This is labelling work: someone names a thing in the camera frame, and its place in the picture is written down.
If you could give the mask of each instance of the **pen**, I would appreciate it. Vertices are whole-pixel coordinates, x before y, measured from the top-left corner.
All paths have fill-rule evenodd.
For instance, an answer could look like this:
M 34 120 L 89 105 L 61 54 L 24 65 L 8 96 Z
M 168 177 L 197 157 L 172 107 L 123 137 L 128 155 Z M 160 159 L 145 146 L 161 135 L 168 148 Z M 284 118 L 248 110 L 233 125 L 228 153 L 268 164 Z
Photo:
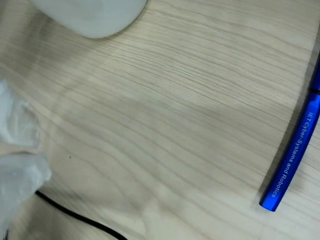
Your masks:
M 314 69 L 307 97 L 291 138 L 269 182 L 260 205 L 275 211 L 293 179 L 307 149 L 320 114 L 320 57 Z

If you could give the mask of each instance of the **wood grain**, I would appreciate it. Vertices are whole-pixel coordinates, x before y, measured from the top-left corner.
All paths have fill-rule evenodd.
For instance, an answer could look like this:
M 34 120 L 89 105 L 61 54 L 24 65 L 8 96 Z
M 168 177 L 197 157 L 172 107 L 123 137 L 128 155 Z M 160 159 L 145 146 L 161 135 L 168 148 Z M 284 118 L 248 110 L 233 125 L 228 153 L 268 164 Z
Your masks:
M 258 205 L 319 22 L 317 0 L 150 0 L 92 40 L 2 0 L 0 71 L 41 122 L 53 171 L 42 191 L 130 240 L 319 239 L 319 127 L 277 212 Z M 34 197 L 10 239 L 111 237 Z

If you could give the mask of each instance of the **plastic bag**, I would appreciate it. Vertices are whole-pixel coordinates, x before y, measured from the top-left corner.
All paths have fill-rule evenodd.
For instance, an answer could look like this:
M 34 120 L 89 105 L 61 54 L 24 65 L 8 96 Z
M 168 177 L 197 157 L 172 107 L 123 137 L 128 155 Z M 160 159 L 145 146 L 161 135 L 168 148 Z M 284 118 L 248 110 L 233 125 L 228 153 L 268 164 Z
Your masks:
M 16 208 L 50 177 L 51 171 L 42 153 L 0 156 L 0 239 L 5 237 Z
M 28 102 L 0 79 L 0 143 L 37 147 L 40 128 Z M 30 198 L 51 171 L 44 154 L 12 153 L 0 155 L 0 240 L 14 218 L 16 209 Z
M 37 147 L 40 143 L 39 121 L 28 110 L 28 102 L 16 95 L 0 79 L 0 142 Z

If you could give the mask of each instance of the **translucent plastic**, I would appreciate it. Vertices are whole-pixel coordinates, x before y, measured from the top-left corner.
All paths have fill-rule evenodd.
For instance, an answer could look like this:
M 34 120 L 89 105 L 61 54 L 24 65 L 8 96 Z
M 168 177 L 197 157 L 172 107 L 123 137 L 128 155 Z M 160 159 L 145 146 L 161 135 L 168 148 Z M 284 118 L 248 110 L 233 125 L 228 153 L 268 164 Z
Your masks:
M 147 0 L 30 0 L 68 29 L 88 38 L 104 38 L 131 24 Z
M 7 81 L 0 79 L 0 142 L 37 147 L 40 128 L 28 102 L 15 94 Z
M 51 171 L 43 154 L 0 156 L 0 239 L 5 237 L 17 207 L 50 177 Z

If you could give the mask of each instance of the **black cable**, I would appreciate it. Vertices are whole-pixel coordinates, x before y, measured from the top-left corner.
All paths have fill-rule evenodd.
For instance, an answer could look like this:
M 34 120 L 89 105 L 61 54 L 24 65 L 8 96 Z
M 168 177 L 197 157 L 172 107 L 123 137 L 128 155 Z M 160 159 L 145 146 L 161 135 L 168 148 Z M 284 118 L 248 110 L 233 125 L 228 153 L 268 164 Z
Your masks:
M 44 201 L 46 201 L 48 204 L 50 204 L 51 206 L 53 206 L 54 208 L 60 210 L 61 212 L 80 220 L 81 222 L 84 222 L 86 224 L 89 224 L 101 231 L 106 232 L 107 234 L 110 234 L 111 236 L 113 236 L 114 238 L 118 239 L 118 240 L 128 240 L 127 238 L 125 238 L 124 236 L 122 236 L 120 233 L 116 232 L 115 230 L 111 229 L 110 227 L 107 227 L 105 225 L 102 225 L 99 222 L 96 222 L 92 219 L 89 219 L 85 216 L 79 215 L 67 208 L 65 208 L 64 206 L 61 206 L 60 204 L 56 203 L 55 201 L 51 200 L 49 197 L 47 197 L 46 195 L 44 195 L 42 192 L 36 191 L 35 192 L 36 195 L 38 195 L 41 199 L 43 199 Z

